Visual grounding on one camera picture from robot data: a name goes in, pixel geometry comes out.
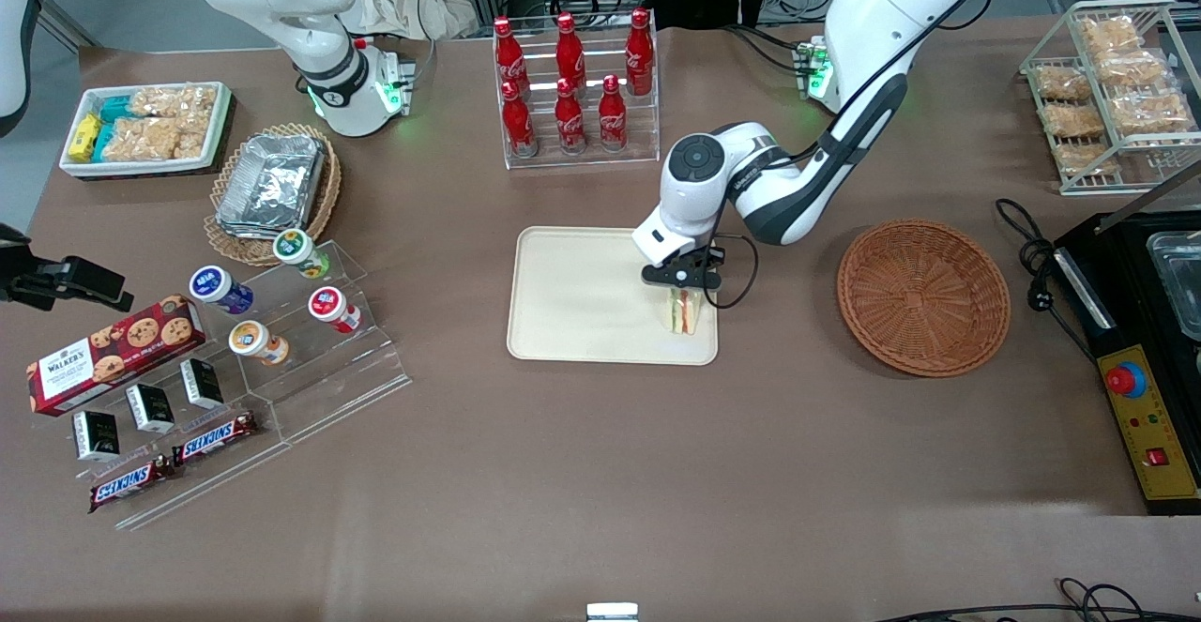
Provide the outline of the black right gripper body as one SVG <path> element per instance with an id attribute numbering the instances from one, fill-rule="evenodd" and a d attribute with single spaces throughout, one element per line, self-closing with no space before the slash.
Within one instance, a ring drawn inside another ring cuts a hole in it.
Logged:
<path id="1" fill-rule="evenodd" d="M 25 233 L 1 225 L 1 300 L 32 305 L 25 294 L 16 291 L 16 281 L 25 273 L 36 270 L 36 258 L 29 247 L 31 240 Z"/>

